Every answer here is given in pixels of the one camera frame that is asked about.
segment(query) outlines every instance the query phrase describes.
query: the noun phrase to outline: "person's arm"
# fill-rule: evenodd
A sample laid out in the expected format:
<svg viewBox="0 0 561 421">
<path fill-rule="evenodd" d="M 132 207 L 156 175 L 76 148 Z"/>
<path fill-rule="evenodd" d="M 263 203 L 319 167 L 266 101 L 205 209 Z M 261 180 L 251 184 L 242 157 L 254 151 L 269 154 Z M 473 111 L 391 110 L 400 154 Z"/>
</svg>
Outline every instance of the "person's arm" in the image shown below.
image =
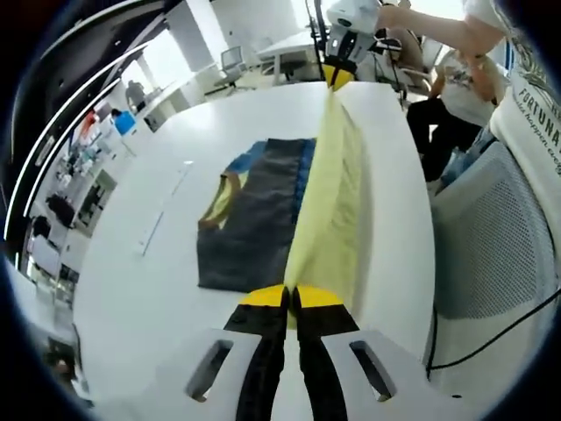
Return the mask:
<svg viewBox="0 0 561 421">
<path fill-rule="evenodd" d="M 470 55 L 488 53 L 505 36 L 500 29 L 469 14 L 462 21 L 437 18 L 395 6 L 380 9 L 378 27 L 406 28 Z"/>
<path fill-rule="evenodd" d="M 466 57 L 466 61 L 472 72 L 473 90 L 483 101 L 492 101 L 496 97 L 494 83 L 485 73 L 484 63 L 478 63 L 475 58 L 468 57 Z"/>
<path fill-rule="evenodd" d="M 429 98 L 437 98 L 440 94 L 442 94 L 442 89 L 444 89 L 444 84 L 446 83 L 446 79 L 444 77 L 444 73 L 439 73 L 437 79 L 432 83 L 430 87 Z"/>
</svg>

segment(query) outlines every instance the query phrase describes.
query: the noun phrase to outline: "white table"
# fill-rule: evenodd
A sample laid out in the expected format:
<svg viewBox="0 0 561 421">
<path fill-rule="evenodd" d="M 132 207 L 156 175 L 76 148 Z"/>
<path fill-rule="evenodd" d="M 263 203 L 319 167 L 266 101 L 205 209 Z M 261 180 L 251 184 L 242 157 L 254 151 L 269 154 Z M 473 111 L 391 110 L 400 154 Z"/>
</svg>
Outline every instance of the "white table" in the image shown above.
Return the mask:
<svg viewBox="0 0 561 421">
<path fill-rule="evenodd" d="M 281 81 L 281 56 L 283 54 L 307 51 L 313 46 L 314 40 L 311 38 L 310 31 L 303 31 L 268 46 L 264 50 L 259 51 L 257 55 L 260 59 L 274 57 L 274 84 L 278 85 Z"/>
<path fill-rule="evenodd" d="M 369 163 L 361 299 L 353 315 L 363 329 L 379 329 L 420 360 L 435 268 L 415 145 L 389 86 L 355 82 L 337 94 L 362 128 Z M 196 286 L 196 222 L 217 191 L 218 175 L 253 142 L 315 137 L 326 95 L 321 82 L 256 90 L 184 111 L 153 135 L 153 146 L 134 161 L 105 207 L 75 292 L 83 370 L 94 401 L 139 392 L 192 332 L 224 326 L 242 295 Z M 193 163 L 180 182 L 185 161 Z M 138 239 L 162 209 L 142 256 Z M 311 419 L 293 331 L 285 349 L 273 419 Z"/>
</svg>

